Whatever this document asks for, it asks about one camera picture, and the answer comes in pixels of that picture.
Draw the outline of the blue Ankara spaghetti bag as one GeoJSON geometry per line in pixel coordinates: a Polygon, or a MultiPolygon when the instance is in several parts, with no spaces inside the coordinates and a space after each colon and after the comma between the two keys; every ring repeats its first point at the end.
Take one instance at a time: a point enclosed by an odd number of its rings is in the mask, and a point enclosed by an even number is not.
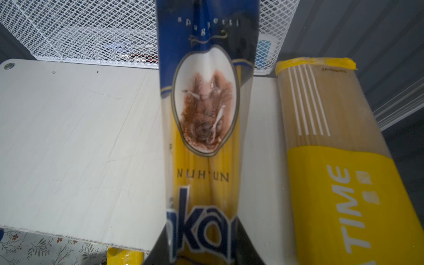
{"type": "Polygon", "coordinates": [[[237,263],[259,1],[156,1],[170,265],[237,263]]]}

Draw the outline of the yellow Pastatime spaghetti bag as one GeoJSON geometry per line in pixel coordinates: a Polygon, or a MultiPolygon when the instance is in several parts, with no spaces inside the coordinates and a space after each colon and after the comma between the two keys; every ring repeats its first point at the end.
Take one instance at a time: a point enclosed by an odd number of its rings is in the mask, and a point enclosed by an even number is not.
{"type": "Polygon", "coordinates": [[[281,61],[301,265],[421,265],[424,231],[349,58],[281,61]]]}

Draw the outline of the yellow clear spaghetti bag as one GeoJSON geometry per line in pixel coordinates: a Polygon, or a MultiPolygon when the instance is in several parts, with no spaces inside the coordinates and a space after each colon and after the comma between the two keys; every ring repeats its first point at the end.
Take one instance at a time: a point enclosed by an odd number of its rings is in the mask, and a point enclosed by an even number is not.
{"type": "Polygon", "coordinates": [[[142,265],[144,253],[121,248],[108,248],[107,265],[142,265]]]}

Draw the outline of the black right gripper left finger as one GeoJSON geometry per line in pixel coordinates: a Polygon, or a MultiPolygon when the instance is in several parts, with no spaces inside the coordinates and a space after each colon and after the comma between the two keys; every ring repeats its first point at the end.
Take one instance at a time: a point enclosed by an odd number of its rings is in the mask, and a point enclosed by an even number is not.
{"type": "Polygon", "coordinates": [[[163,227],[157,242],[153,249],[148,254],[147,258],[143,261],[142,265],[169,265],[169,249],[167,240],[166,227],[163,227]]]}

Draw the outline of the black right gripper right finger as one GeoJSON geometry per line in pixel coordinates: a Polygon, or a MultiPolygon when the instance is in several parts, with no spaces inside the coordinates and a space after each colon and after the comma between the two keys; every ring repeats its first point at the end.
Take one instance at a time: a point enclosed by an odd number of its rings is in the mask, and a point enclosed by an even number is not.
{"type": "Polygon", "coordinates": [[[264,265],[254,248],[242,222],[236,218],[236,264],[237,265],[264,265]]]}

